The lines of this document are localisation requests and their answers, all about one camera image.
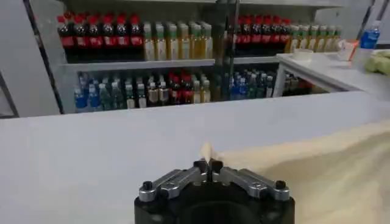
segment blue label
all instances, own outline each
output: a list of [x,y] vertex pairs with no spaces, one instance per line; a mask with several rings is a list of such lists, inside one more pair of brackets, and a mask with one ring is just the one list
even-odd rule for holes
[[366,31],[360,39],[360,48],[374,49],[379,39],[380,32]]

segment black screw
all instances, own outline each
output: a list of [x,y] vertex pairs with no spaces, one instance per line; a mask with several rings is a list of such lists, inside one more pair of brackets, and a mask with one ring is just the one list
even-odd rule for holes
[[282,189],[286,188],[286,182],[284,182],[284,181],[282,181],[282,180],[276,181],[276,183],[275,183],[275,188],[276,188],[277,190],[282,190]]
[[153,187],[153,183],[151,181],[145,181],[142,183],[142,188],[145,190],[145,191],[149,191],[151,190]]

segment shelf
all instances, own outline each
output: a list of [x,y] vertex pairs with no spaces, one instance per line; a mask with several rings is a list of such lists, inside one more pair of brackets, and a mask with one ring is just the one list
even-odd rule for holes
[[322,8],[343,7],[340,0],[241,0],[240,4],[294,5]]
[[215,59],[176,60],[176,61],[128,61],[108,63],[77,63],[62,65],[67,72],[88,72],[126,69],[182,68],[213,66]]
[[279,60],[275,56],[234,58],[235,65],[278,63],[278,62]]

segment white counter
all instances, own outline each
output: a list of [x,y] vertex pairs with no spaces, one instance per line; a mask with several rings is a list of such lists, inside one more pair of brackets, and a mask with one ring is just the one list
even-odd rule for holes
[[0,120],[0,223],[130,224],[142,181],[216,150],[390,118],[362,92]]
[[364,91],[390,100],[390,77],[353,69],[350,62],[338,60],[336,53],[315,53],[311,61],[296,61],[291,54],[278,54],[277,58],[280,68],[329,92]]

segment beige cloth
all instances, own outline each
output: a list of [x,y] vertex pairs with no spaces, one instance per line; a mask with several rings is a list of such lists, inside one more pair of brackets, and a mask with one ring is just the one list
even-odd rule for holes
[[390,223],[390,121],[309,141],[210,153],[226,166],[285,180],[297,224]]

